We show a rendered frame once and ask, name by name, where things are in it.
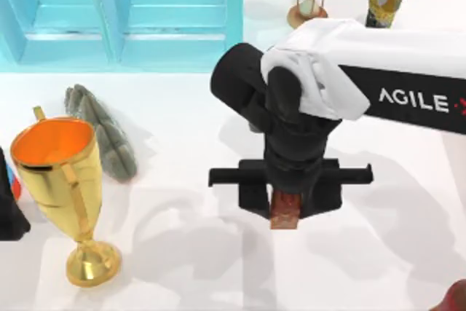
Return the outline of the red brown block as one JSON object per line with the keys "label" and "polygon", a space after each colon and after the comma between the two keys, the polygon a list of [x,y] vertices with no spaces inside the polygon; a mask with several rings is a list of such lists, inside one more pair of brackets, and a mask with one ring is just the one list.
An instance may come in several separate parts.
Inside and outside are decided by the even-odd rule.
{"label": "red brown block", "polygon": [[300,219],[301,195],[274,189],[270,207],[270,229],[296,229]]}

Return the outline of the reddish brown object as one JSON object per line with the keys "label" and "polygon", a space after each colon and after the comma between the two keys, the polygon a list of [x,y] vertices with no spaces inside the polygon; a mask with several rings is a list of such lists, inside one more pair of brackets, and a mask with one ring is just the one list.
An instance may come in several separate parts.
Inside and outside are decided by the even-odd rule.
{"label": "reddish brown object", "polygon": [[466,279],[453,283],[441,302],[429,311],[466,311]]}

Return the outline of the gold trophy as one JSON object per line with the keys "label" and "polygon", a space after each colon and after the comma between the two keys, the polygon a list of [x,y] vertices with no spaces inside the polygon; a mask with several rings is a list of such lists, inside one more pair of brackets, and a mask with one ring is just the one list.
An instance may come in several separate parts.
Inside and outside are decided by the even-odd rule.
{"label": "gold trophy", "polygon": [[122,257],[112,244],[93,238],[102,205],[102,169],[92,125],[74,117],[46,118],[19,133],[10,154],[39,210],[77,243],[66,262],[75,286],[90,288],[112,279]]}

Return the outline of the red and blue object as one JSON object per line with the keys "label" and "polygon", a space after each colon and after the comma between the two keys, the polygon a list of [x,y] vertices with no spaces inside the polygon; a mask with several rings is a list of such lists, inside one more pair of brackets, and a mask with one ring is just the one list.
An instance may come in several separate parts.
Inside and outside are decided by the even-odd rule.
{"label": "red and blue object", "polygon": [[7,177],[15,200],[19,200],[22,192],[21,184],[17,176],[15,175],[15,172],[9,165],[7,165]]}

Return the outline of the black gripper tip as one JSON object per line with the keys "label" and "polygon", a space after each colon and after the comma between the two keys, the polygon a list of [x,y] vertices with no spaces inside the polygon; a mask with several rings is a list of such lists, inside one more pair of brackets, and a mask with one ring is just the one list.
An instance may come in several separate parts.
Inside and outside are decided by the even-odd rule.
{"label": "black gripper tip", "polygon": [[9,179],[3,149],[0,147],[0,241],[18,241],[31,225],[16,203]]}

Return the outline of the light blue rack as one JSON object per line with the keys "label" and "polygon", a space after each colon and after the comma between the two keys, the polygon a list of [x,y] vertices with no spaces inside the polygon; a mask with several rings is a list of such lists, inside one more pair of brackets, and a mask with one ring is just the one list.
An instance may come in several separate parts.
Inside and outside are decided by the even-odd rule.
{"label": "light blue rack", "polygon": [[208,72],[243,0],[0,0],[0,72]]}

